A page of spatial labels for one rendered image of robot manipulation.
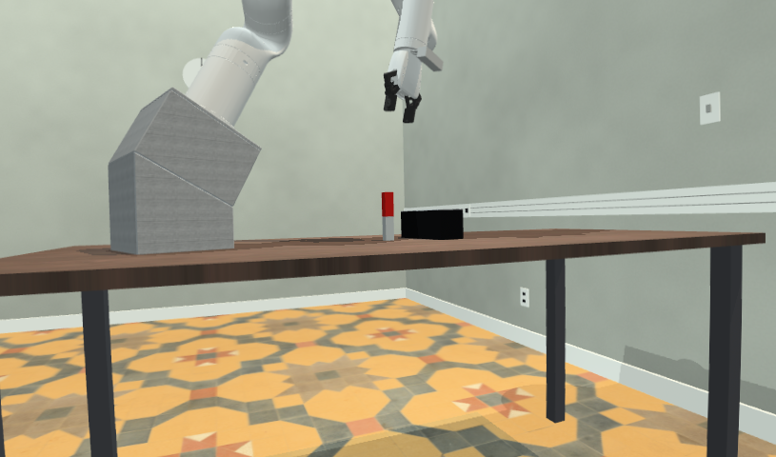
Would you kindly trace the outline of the red and grey square pin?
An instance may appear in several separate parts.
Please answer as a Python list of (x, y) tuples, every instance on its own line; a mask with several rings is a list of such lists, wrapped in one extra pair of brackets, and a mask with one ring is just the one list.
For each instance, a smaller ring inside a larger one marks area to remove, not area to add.
[(383, 241), (394, 240), (393, 192), (382, 192)]

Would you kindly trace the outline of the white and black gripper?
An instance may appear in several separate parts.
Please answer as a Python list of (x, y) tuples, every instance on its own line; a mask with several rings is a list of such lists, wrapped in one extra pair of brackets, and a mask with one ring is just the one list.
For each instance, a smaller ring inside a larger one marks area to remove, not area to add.
[[(386, 89), (384, 111), (395, 111), (397, 97), (399, 97), (406, 100), (407, 105), (403, 123), (413, 123), (415, 111), (422, 100), (419, 92), (421, 76), (422, 61), (417, 58), (417, 53), (410, 50), (395, 51), (392, 54), (388, 72), (384, 73)], [(412, 103), (409, 103), (409, 100), (412, 100)]]

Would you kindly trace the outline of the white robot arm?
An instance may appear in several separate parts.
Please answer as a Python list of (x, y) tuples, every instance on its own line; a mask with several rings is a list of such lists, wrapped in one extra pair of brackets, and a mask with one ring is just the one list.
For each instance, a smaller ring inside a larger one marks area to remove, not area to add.
[[(433, 52), (437, 44), (431, 19), (433, 0), (391, 2), (399, 15), (393, 52), (410, 50), (432, 71), (441, 71), (443, 61)], [(267, 63), (288, 48), (293, 30), (292, 0), (242, 0), (242, 5), (243, 28), (230, 28), (221, 34), (186, 92), (231, 127)]]

